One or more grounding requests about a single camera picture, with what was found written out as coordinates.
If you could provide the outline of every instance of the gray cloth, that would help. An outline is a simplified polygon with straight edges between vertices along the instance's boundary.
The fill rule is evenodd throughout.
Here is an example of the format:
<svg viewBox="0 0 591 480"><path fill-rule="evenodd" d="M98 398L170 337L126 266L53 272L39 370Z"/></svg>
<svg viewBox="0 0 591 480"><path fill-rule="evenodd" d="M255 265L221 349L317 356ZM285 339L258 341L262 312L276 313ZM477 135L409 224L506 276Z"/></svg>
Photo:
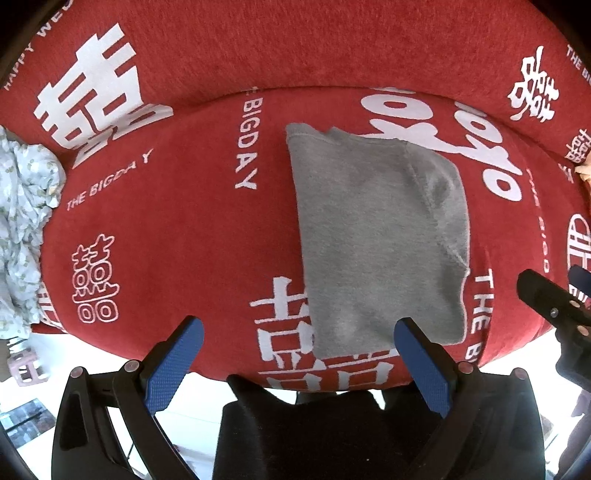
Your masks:
<svg viewBox="0 0 591 480"><path fill-rule="evenodd" d="M287 127L317 358L394 348L410 316L433 342L466 337L466 195L423 147Z"/></svg>

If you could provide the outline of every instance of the pink stool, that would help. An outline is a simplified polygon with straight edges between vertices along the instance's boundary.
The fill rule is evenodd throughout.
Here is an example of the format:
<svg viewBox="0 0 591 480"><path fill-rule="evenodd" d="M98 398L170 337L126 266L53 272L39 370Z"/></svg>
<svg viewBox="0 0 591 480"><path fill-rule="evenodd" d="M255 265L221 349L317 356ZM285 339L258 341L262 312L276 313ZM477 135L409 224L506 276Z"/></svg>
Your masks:
<svg viewBox="0 0 591 480"><path fill-rule="evenodd" d="M39 363L39 357L31 348L13 353L8 358L10 373L21 387L40 384L48 380L43 369L40 366L36 367L35 362Z"/></svg>

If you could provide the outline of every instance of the red cushion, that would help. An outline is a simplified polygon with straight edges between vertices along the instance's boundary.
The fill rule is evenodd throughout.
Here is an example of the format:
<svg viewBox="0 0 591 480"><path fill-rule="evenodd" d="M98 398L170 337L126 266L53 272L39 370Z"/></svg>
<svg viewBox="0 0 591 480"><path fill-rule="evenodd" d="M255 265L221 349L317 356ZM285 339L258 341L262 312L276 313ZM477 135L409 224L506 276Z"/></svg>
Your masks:
<svg viewBox="0 0 591 480"><path fill-rule="evenodd" d="M100 8L92 0L70 0L16 63L0 92L0 124L71 163L67 148L51 139L52 123L47 132L33 114L38 96L63 78L82 45L114 27L124 37L113 47L103 44L98 55L109 57L129 43L131 57L117 71L137 67L143 103L180 109L255 86L396 85L479 108L560 156L580 129L591 127L589 73L528 0L102 0ZM79 56L92 77L88 64L100 57ZM530 58L535 68L524 66ZM528 106L512 106L508 98L524 81L522 68L540 75L527 87L534 108L513 121ZM100 83L100 75L105 80L108 70L102 65L91 82ZM117 88L111 82L110 91ZM95 94L101 103L104 90L91 90L82 103ZM522 94L517 85L515 96ZM554 112L552 119L538 118L544 108Z"/></svg>
<svg viewBox="0 0 591 480"><path fill-rule="evenodd" d="M276 278L288 279L275 282L277 294L286 284L289 296L304 290L287 124L354 134L405 128L419 144L432 125L436 150L460 171L470 216L468 336L447 350L482 364L525 345L549 325L517 299L517 275L546 270L566 286L567 264L582 252L569 250L573 215L583 215L573 224L586 235L578 243L589 242L586 193L567 161L466 110L422 94L276 89L228 96L129 133L70 172L46 228L43 279L59 319L86 342L142 358L193 314L206 329L193 368L217 380L241 374L266 386L322 390L408 381L388 352L315 363L297 330L310 323L298 314L305 300L288 303L292 319L262 323L275 316L271 300L252 303L274 298ZM294 355L273 356L259 344L264 332L291 330L274 338L272 351Z"/></svg>

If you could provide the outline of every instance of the white chinese character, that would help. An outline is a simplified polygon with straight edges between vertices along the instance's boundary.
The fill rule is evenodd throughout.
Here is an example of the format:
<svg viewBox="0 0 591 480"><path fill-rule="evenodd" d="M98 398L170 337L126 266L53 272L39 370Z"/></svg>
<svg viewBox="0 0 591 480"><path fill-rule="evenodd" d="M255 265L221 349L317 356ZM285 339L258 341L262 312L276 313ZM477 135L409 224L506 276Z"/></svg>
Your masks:
<svg viewBox="0 0 591 480"><path fill-rule="evenodd" d="M578 213L570 219L567 245L567 268L570 270L573 265L579 265L588 270L591 259L591 231L587 220ZM569 292L580 301L587 301L587 295L575 286L569 285Z"/></svg>
<svg viewBox="0 0 591 480"><path fill-rule="evenodd" d="M302 378L290 378L289 380L277 380L276 378L267 377L267 382L271 388L277 388L282 390L284 384L290 384L294 382L306 382L306 387L310 392L318 392L320 391L320 382L322 381L322 377L318 377L313 374L306 374Z"/></svg>
<svg viewBox="0 0 591 480"><path fill-rule="evenodd" d="M277 362L277 367L279 367L282 370L285 369L285 361L281 357L282 354L289 354L291 359L291 368L285 371L297 371L297 366L302 358L302 355L306 355L312 352L314 342L314 329L312 325L306 322L300 322L298 326L293 330L267 332L266 330L258 329L256 333L258 336L261 358L265 362L275 360L275 362ZM292 335L294 337L297 336L297 340L294 339L294 347L275 350L273 347L273 339L289 335ZM324 363L318 359L315 359L314 366L308 369L308 371L325 369L326 366L324 365Z"/></svg>
<svg viewBox="0 0 591 480"><path fill-rule="evenodd" d="M83 323L96 320L109 323L119 318L119 310L112 300L119 293L119 284L109 282L113 274L113 266L108 261L109 247L114 241L114 236L100 234L94 244L88 248L79 245L72 255L72 284L76 290L72 301L78 305L78 317Z"/></svg>
<svg viewBox="0 0 591 480"><path fill-rule="evenodd" d="M77 61L61 80L55 85L48 83L38 95L39 105L34 114L38 119L43 118L41 125L45 131L56 127L51 135L53 140L69 149L84 145L75 167L103 148L115 128L114 140L173 114L168 106L144 106L137 67L117 74L136 55L129 43L105 57L105 52L123 37L119 24L101 38L90 37L76 51ZM94 94L92 98L70 116L69 112L91 94ZM94 127L82 108L86 108Z"/></svg>
<svg viewBox="0 0 591 480"><path fill-rule="evenodd" d="M388 377L393 368L394 366L392 364L380 362L377 364L375 368L370 368L368 370L360 370L357 372L339 371L339 390L348 390L350 387L363 387L366 385L384 385L388 381ZM375 381L359 384L356 383L351 385L351 377L354 377L355 375L363 375L372 372L375 373Z"/></svg>
<svg viewBox="0 0 591 480"><path fill-rule="evenodd" d="M291 279L287 277L273 278L273 298L262 299L250 302L251 307L258 307L260 305L273 305L274 317L255 320L255 323L275 322L277 320L293 320L301 319L310 316L308 304L304 302L297 315L289 314L289 304L292 301L305 300L308 298L306 291L296 295L288 295L287 287L291 283Z"/></svg>
<svg viewBox="0 0 591 480"><path fill-rule="evenodd" d="M377 360L386 360L388 358L393 358L398 356L398 351L393 348L388 351L383 352L374 352L374 353L365 353L363 355L352 355L350 357L344 358L331 358L324 361L328 368L342 368L342 367L349 367L351 365L359 365L359 364L366 364L368 362L375 362Z"/></svg>
<svg viewBox="0 0 591 480"><path fill-rule="evenodd" d="M61 324L60 318L57 316L56 309L53 306L53 302L51 301L51 297L49 296L49 292L47 291L45 283L41 282L40 285L39 291L37 292L37 298L39 301L39 306L43 311L43 318L41 321L51 327L65 332L66 330Z"/></svg>
<svg viewBox="0 0 591 480"><path fill-rule="evenodd" d="M534 57L525 57L521 64L523 81L516 82L513 90L507 96L511 100L513 108L525 106L521 112L511 116L511 120L520 120L524 112L530 109L530 116L534 116L545 122L554 117L554 111L550 108L550 102L558 99L560 91L554 88L554 79L549 77L545 71L540 71L543 46L539 46Z"/></svg>
<svg viewBox="0 0 591 480"><path fill-rule="evenodd" d="M587 129L579 130L570 145L566 145L569 152L564 156L566 159L574 163L582 163L587 158L587 152L591 148L591 137L587 134Z"/></svg>

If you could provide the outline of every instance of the metal bolt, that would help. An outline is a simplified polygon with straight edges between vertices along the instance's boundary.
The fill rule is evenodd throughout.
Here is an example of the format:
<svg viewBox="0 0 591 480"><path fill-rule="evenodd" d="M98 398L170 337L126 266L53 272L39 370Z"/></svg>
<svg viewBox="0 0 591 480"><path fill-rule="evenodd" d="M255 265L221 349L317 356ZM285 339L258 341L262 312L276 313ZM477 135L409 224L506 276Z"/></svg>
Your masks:
<svg viewBox="0 0 591 480"><path fill-rule="evenodd" d="M474 371L474 366L468 362L460 362L457 365L457 369L463 374L471 374Z"/></svg>
<svg viewBox="0 0 591 480"><path fill-rule="evenodd" d="M588 337L589 336L589 329L583 325L579 325L577 327L577 330L579 331L579 333L581 335L583 335L584 337Z"/></svg>
<svg viewBox="0 0 591 480"><path fill-rule="evenodd" d="M133 373L139 368L139 362L137 360L130 360L125 364L124 368L127 373Z"/></svg>
<svg viewBox="0 0 591 480"><path fill-rule="evenodd" d="M527 372L522 368L515 368L515 370L513 370L513 373L520 380L527 380Z"/></svg>
<svg viewBox="0 0 591 480"><path fill-rule="evenodd" d="M84 370L82 369L82 367L76 367L74 370L72 370L70 372L70 376L72 378L79 378L82 376L83 373L84 373Z"/></svg>

